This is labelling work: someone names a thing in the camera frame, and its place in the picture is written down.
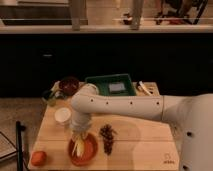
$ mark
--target green plastic crate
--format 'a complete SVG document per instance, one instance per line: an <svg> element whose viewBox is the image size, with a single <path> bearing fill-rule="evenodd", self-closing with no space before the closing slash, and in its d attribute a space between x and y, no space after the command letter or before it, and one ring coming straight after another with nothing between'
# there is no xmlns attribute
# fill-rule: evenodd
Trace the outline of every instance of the green plastic crate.
<svg viewBox="0 0 213 171"><path fill-rule="evenodd" d="M86 77L85 82L96 85L103 96L136 96L129 74Z"/></svg>

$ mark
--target cabinet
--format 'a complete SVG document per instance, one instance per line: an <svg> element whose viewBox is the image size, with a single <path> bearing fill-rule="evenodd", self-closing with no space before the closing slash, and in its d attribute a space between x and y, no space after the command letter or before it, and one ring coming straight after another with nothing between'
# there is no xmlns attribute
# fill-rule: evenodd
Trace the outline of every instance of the cabinet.
<svg viewBox="0 0 213 171"><path fill-rule="evenodd" d="M213 92L213 34L0 35L0 96L41 96L64 76L129 73L160 94Z"/></svg>

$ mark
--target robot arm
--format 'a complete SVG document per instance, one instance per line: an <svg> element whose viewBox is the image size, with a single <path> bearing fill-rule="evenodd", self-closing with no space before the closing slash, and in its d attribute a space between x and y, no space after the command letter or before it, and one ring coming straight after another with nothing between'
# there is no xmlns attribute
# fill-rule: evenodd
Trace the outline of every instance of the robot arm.
<svg viewBox="0 0 213 171"><path fill-rule="evenodd" d="M91 113L117 114L161 121L162 96L100 96L93 84L83 86L72 98L74 109L71 127L76 132L90 127Z"/></svg>
<svg viewBox="0 0 213 171"><path fill-rule="evenodd" d="M98 95L92 84L83 86L72 98L71 127L87 131L91 113L176 122L183 130L179 171L213 170L213 94L194 97Z"/></svg>

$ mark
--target white cup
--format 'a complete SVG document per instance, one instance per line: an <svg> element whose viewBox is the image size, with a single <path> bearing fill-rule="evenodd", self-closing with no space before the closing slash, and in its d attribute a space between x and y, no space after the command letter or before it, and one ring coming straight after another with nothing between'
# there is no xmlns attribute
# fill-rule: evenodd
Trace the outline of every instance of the white cup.
<svg viewBox="0 0 213 171"><path fill-rule="evenodd" d="M55 112L55 120L61 125L66 125L70 123L71 119L71 111L67 107L62 107L56 110Z"/></svg>

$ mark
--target red bowl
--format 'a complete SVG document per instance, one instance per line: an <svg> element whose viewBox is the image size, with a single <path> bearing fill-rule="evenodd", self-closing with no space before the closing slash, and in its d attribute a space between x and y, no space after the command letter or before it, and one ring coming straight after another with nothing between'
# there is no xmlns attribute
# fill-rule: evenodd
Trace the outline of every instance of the red bowl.
<svg viewBox="0 0 213 171"><path fill-rule="evenodd" d="M68 96L72 96L79 88L79 80L72 76L65 77L59 82L59 88Z"/></svg>
<svg viewBox="0 0 213 171"><path fill-rule="evenodd" d="M68 145L68 154L71 162L76 166L85 166L90 164L91 160L95 157L98 151L98 144L96 138L92 134L88 134L84 140L84 154L82 157L72 156L72 150L74 148L74 142L70 140Z"/></svg>

